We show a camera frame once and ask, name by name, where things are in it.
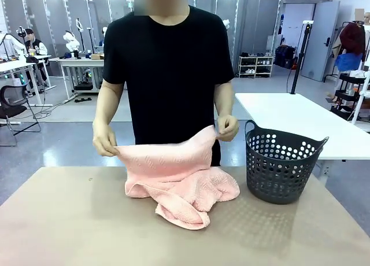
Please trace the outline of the person's right hand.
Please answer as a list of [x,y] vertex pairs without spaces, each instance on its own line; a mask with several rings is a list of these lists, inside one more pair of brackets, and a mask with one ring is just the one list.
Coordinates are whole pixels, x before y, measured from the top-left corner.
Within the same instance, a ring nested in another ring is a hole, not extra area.
[[104,157],[114,157],[119,154],[116,142],[116,137],[108,124],[93,122],[93,145],[98,154]]

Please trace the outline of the person's left hand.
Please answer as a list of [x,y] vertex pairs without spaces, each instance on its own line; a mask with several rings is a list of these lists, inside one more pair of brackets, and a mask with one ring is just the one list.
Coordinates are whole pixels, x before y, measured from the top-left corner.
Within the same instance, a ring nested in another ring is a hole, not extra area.
[[231,142],[239,132],[239,122],[235,116],[223,115],[217,119],[218,135],[216,138],[223,142]]

